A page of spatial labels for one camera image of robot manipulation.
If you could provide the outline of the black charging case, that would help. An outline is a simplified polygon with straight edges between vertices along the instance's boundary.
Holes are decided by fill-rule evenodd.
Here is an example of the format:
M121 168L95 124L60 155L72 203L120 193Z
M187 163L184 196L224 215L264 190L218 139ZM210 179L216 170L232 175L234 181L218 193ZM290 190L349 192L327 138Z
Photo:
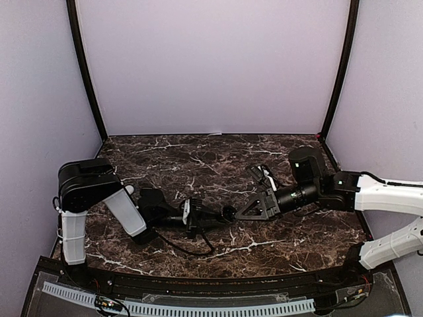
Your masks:
M237 210L230 205L224 206L221 212L221 216L228 222L233 222L236 219Z

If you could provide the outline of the white earbud charging case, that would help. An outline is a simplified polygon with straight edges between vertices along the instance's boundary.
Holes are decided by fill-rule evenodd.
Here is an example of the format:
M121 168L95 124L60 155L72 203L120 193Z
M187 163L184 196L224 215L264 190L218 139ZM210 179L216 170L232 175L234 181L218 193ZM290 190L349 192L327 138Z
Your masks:
M124 190L128 195L132 195L135 192L135 188L132 185L125 186Z

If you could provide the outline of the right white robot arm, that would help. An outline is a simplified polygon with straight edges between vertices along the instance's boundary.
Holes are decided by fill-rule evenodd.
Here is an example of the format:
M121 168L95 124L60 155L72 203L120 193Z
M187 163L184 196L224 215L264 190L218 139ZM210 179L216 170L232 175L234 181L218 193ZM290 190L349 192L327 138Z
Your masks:
M265 168L250 168L256 181L269 187L236 212L236 220L268 221L312 203L336 211L386 211L416 216L411 224L391 234L351 246L337 273L337 280L345 287L381 264L422 251L422 183L384 180L370 172L340 170L331 174L322 152L312 147L294 149L288 160L294 186L277 188Z

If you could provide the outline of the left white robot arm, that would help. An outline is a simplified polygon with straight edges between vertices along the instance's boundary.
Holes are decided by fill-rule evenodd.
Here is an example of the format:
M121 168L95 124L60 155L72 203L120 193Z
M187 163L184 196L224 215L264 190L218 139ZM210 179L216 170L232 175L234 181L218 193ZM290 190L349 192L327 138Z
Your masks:
M83 264L85 222L88 211L103 203L136 244L148 244L159 237L158 227L182 227L188 238L205 235L234 221L231 206L214 211L202 200L190 197L173 207L160 189L142 188L134 201L131 186L125 186L106 158L80 160L64 164L58 171L58 196L54 207L59 213L58 237L68 278L79 288L93 283L93 273Z

